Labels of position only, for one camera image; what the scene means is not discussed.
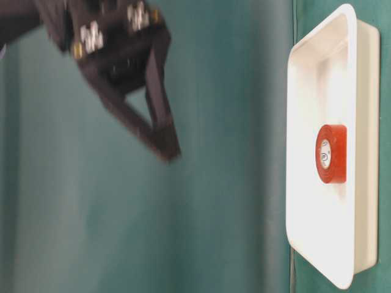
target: green backdrop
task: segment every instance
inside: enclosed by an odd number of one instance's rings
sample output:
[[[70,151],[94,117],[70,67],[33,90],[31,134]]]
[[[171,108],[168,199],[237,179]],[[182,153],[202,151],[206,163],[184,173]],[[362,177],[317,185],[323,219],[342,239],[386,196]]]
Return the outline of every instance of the green backdrop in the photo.
[[[318,23],[333,12],[344,0],[295,0],[296,36],[300,40]],[[350,0],[358,19],[376,26],[381,34],[381,92],[380,92],[380,166],[379,166],[379,258],[377,265],[356,275],[347,292],[391,292],[391,181],[389,180],[391,157],[391,1]],[[299,254],[295,255],[296,292],[339,292],[314,267]]]
[[[171,165],[104,110],[43,29],[0,62],[2,292],[288,291],[291,0],[151,2],[173,36],[166,86],[183,155]]]

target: metal bolt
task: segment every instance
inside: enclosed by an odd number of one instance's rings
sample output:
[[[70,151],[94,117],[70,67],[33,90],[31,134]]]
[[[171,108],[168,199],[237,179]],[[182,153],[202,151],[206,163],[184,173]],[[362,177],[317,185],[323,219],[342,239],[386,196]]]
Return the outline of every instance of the metal bolt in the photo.
[[[103,34],[99,31],[96,21],[90,23],[90,29],[86,28],[86,26],[80,28],[80,38],[86,46],[88,54],[103,48]]]
[[[149,13],[145,9],[144,2],[138,2],[136,8],[133,5],[128,6],[128,21],[135,32],[149,26]]]

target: white tray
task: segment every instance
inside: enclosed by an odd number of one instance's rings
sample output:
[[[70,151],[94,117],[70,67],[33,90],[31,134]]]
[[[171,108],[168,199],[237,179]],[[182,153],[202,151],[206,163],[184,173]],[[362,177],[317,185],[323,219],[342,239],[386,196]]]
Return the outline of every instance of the white tray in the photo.
[[[288,61],[288,240],[341,289],[377,260],[379,44],[378,30],[344,4]],[[344,184],[317,174],[315,143],[325,124],[347,128]]]

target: red tape roll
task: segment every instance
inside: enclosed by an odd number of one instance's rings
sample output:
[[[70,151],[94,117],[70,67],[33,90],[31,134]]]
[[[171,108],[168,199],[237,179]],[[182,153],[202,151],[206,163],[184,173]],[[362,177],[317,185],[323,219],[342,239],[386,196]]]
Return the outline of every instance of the red tape roll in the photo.
[[[324,125],[316,139],[316,169],[324,183],[346,181],[346,127]]]

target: roll of tape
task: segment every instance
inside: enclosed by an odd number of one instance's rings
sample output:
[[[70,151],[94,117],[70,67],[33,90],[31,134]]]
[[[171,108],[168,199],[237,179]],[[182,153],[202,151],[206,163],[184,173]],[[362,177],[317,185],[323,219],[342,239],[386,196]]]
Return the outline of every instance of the roll of tape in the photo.
[[[324,125],[316,139],[316,169],[324,183],[346,181],[346,127]]]

